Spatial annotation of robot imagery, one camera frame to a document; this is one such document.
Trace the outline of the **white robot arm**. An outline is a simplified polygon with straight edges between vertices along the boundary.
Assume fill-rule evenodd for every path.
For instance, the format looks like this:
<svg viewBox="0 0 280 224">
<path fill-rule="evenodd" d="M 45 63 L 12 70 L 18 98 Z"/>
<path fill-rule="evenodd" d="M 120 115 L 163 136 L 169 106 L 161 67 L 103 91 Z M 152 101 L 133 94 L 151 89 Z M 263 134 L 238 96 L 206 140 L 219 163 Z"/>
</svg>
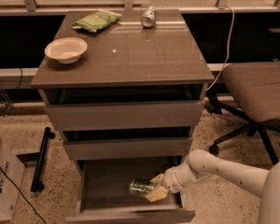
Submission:
<svg viewBox="0 0 280 224">
<path fill-rule="evenodd" d="M 146 198 L 150 202 L 177 193 L 188 183 L 219 176 L 260 198 L 257 224 L 280 224 L 280 162 L 270 170 L 222 160 L 202 149 L 192 150 L 182 164 L 152 178 L 155 188 Z"/>
</svg>

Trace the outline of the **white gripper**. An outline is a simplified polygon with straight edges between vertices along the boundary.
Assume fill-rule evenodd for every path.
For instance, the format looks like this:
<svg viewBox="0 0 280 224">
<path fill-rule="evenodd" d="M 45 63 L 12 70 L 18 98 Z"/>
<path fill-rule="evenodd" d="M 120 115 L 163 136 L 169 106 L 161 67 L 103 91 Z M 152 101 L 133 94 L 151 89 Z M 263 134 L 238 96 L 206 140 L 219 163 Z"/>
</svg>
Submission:
<svg viewBox="0 0 280 224">
<path fill-rule="evenodd" d="M 151 203 L 162 200 L 167 197 L 168 190 L 178 193 L 187 183 L 196 183 L 201 177 L 186 163 L 171 167 L 164 174 L 159 174 L 150 180 L 151 183 L 162 184 L 163 187 L 154 188 L 146 199 Z"/>
</svg>

